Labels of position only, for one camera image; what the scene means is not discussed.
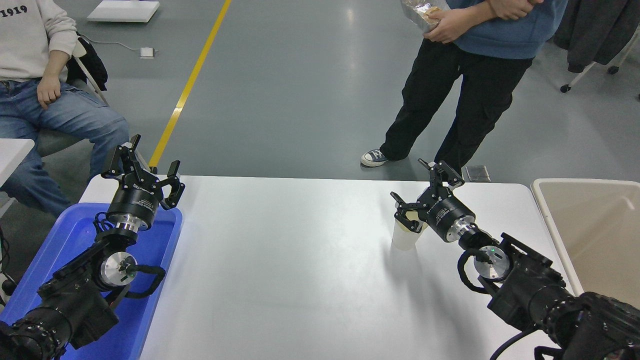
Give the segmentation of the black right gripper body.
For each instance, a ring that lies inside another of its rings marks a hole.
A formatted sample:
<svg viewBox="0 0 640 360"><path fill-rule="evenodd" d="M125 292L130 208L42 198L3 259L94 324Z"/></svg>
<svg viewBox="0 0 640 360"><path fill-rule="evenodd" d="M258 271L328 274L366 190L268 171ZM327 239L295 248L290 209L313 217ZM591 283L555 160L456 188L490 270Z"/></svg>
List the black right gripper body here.
<svg viewBox="0 0 640 360"><path fill-rule="evenodd" d="M471 231L476 214L454 194L431 200L418 208L418 218L427 223L444 242L456 242Z"/></svg>

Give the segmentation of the standing person's right hand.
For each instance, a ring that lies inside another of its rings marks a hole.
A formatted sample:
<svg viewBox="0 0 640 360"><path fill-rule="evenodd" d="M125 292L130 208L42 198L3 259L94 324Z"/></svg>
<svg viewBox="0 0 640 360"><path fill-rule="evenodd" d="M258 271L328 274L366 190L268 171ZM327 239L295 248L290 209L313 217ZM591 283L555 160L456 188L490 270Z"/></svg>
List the standing person's right hand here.
<svg viewBox="0 0 640 360"><path fill-rule="evenodd" d="M486 2L497 18L517 20L525 18L544 0L487 0Z"/></svg>

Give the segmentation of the seated person's left hand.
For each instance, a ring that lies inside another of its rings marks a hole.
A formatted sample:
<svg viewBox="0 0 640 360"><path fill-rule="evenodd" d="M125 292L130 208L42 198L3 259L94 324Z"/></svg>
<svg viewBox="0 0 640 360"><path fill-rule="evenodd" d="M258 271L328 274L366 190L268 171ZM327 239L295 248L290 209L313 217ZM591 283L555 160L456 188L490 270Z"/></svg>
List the seated person's left hand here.
<svg viewBox="0 0 640 360"><path fill-rule="evenodd" d="M51 104L61 97L61 83L57 75L46 74L36 87L36 96L39 105L47 110Z"/></svg>

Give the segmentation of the standing person's left hand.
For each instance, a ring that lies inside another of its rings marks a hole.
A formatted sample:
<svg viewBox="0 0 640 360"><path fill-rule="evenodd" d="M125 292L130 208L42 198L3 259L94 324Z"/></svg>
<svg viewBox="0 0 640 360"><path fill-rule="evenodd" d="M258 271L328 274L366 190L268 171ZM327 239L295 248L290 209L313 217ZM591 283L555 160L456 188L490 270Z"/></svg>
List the standing person's left hand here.
<svg viewBox="0 0 640 360"><path fill-rule="evenodd" d="M428 16L438 24L422 36L433 43L452 43L473 26L473 10L468 8L439 10Z"/></svg>

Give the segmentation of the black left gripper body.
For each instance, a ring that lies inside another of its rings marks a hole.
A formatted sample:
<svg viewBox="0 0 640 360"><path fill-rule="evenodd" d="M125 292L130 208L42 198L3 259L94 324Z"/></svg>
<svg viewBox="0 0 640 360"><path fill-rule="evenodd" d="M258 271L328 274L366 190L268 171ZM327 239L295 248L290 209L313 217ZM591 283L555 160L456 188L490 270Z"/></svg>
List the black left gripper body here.
<svg viewBox="0 0 640 360"><path fill-rule="evenodd" d="M135 175L124 175L106 212L109 221L117 223L134 217L144 224L152 224L160 203L157 182L151 177L140 180Z"/></svg>

